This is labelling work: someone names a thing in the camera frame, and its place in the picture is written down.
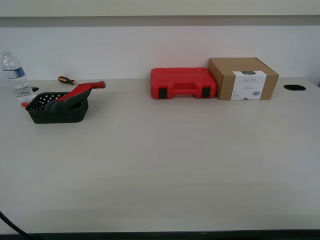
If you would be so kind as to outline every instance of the red plastic toolbox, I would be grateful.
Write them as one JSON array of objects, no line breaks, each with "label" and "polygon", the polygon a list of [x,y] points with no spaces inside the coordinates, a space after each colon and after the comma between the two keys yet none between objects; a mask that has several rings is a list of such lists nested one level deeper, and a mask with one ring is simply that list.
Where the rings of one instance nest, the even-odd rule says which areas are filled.
[{"label": "red plastic toolbox", "polygon": [[174,95],[214,98],[217,82],[205,67],[154,68],[151,71],[151,96],[172,99]]}]

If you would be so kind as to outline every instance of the hand tool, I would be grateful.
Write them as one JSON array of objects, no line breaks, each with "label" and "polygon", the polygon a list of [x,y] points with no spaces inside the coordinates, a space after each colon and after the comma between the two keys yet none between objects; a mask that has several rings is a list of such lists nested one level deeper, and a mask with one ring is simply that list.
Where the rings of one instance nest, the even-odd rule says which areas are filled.
[{"label": "hand tool", "polygon": [[58,81],[63,83],[63,84],[71,84],[71,85],[75,85],[76,81],[75,80],[71,80],[65,76],[60,76],[58,77]]},{"label": "hand tool", "polygon": [[48,102],[44,106],[44,110],[50,111],[51,113],[61,112],[65,109],[69,109],[74,104],[82,102],[91,93],[92,89],[104,89],[106,84],[104,81],[99,82],[88,82],[79,84],[75,89],[66,95]]}]

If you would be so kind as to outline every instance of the screwdriver handle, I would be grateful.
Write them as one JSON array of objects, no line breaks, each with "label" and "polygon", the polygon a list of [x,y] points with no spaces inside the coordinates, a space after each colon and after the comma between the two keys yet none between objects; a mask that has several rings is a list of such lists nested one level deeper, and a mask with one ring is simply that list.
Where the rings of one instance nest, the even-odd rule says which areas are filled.
[{"label": "screwdriver handle", "polygon": [[71,80],[65,76],[60,76],[58,77],[58,81],[63,83],[63,84],[71,84],[71,85],[75,85],[76,81],[75,80]]}]

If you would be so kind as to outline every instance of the plastic bottle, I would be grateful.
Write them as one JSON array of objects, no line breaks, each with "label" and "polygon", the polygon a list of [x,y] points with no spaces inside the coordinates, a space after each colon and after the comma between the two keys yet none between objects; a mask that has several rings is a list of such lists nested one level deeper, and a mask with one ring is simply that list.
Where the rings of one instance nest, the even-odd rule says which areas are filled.
[{"label": "plastic bottle", "polygon": [[10,51],[2,51],[1,66],[6,78],[12,85],[13,93],[20,102],[30,102],[34,97],[27,77],[17,58]]}]

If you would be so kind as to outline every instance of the white label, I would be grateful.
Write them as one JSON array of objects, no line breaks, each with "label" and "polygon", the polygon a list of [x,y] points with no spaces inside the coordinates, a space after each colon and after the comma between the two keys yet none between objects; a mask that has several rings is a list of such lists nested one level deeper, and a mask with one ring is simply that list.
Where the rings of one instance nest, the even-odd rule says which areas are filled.
[{"label": "white label", "polygon": [[234,71],[235,81],[231,100],[259,100],[267,74],[263,71]]}]

